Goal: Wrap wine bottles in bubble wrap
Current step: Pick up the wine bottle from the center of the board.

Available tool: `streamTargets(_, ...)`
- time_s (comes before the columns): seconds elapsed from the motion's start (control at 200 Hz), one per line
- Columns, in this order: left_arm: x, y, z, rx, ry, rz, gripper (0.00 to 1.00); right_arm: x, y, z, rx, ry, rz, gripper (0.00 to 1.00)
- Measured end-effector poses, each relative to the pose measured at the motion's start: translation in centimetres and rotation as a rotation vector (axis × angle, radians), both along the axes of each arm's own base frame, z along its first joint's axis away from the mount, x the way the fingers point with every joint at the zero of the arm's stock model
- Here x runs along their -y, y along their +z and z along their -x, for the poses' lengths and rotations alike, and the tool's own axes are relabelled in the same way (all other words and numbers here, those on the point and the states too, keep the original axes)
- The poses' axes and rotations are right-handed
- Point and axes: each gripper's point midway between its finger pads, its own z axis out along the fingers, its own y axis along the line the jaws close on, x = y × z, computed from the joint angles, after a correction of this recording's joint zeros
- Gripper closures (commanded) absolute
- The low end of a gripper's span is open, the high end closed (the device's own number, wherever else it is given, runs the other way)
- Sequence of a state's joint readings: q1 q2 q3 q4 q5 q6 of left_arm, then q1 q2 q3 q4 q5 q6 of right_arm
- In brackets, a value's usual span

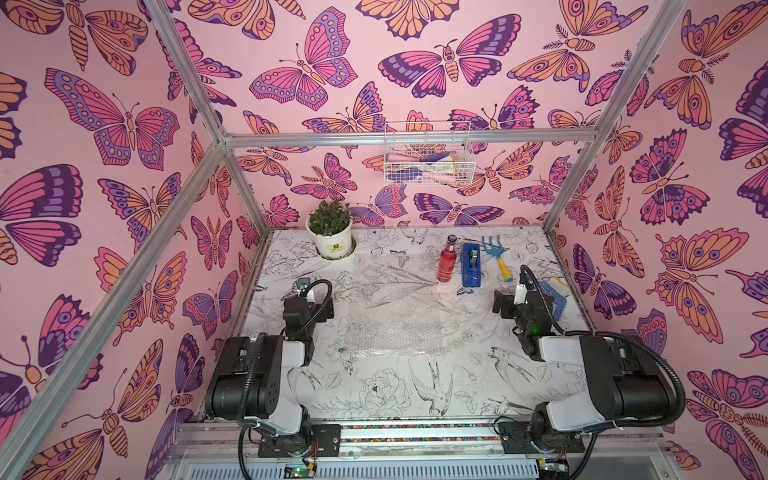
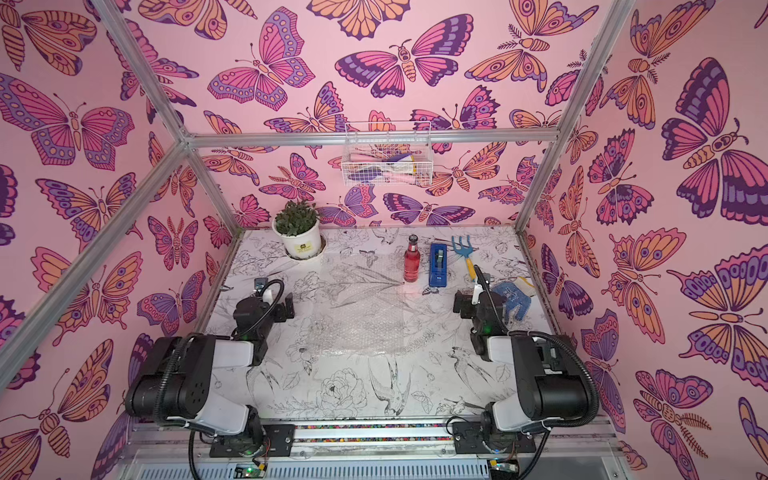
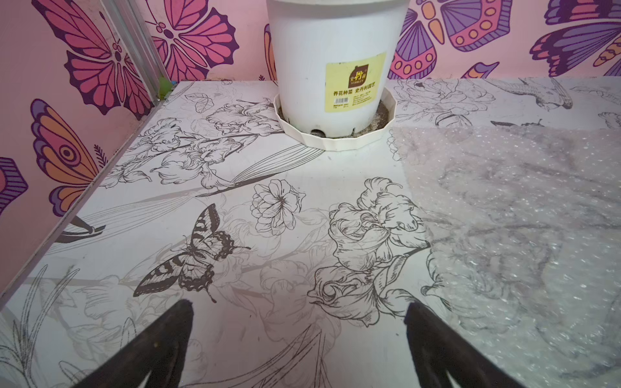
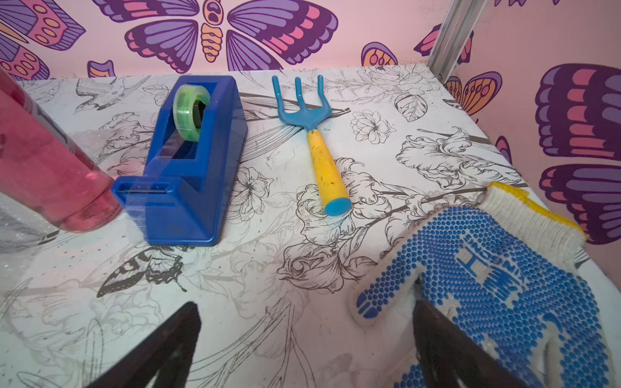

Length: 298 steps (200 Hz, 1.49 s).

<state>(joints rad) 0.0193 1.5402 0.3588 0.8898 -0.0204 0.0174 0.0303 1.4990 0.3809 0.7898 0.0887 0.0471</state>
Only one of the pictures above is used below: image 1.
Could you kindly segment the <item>clear bubble wrap sheet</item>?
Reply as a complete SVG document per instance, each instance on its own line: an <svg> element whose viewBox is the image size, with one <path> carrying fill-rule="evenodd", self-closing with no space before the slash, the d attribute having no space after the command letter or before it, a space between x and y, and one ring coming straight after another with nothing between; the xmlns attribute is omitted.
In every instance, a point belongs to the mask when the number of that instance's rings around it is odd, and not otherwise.
<svg viewBox="0 0 768 480"><path fill-rule="evenodd" d="M359 356L441 354L454 313L433 284L362 284L349 294L345 347Z"/></svg>

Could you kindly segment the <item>red wine bottle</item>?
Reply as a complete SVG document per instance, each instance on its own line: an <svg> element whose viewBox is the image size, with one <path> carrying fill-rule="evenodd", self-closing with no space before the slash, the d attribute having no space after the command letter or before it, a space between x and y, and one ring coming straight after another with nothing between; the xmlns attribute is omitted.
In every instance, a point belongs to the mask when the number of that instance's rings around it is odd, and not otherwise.
<svg viewBox="0 0 768 480"><path fill-rule="evenodd" d="M453 270L457 260L456 244L457 236L450 234L447 237L445 247L440 253L437 280L441 283L447 283L452 278Z"/></svg>

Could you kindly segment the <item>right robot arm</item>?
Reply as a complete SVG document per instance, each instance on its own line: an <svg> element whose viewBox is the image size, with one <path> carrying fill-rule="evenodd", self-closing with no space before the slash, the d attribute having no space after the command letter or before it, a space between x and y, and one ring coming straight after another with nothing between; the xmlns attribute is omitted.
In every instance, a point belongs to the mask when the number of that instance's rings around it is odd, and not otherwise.
<svg viewBox="0 0 768 480"><path fill-rule="evenodd" d="M492 311L514 322L522 351L537 362L582 369L586 387L561 400L542 402L531 414L536 441L556 434L594 434L614 428L674 423L686 394L675 370L642 340L612 332L553 331L551 297L520 285L496 290Z"/></svg>

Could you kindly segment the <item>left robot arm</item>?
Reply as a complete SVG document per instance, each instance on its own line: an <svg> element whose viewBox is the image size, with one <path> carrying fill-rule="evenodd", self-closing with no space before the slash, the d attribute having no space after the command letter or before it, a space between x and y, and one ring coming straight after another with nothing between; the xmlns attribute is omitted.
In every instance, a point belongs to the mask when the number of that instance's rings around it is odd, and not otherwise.
<svg viewBox="0 0 768 480"><path fill-rule="evenodd" d="M316 324L333 315L330 297L316 304L293 296L284 301L284 333L226 340L204 397L205 416L234 421L267 438L307 441L309 414L282 388L291 370L309 366Z"/></svg>

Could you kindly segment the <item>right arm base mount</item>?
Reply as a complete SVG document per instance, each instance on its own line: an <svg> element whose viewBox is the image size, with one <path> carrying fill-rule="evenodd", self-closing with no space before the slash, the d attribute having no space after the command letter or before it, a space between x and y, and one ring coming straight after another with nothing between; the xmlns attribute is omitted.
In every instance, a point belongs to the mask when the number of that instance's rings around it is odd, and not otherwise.
<svg viewBox="0 0 768 480"><path fill-rule="evenodd" d="M584 453L586 447L577 433L560 432L550 427L532 426L530 422L501 418L494 425L505 454Z"/></svg>

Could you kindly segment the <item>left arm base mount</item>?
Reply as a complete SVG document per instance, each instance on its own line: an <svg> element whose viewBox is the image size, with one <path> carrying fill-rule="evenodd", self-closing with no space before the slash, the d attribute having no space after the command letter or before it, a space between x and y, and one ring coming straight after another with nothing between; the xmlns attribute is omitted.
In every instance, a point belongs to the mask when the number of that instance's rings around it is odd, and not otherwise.
<svg viewBox="0 0 768 480"><path fill-rule="evenodd" d="M302 427L293 435L265 437L260 440L259 458L337 457L341 447L340 424L316 424Z"/></svg>

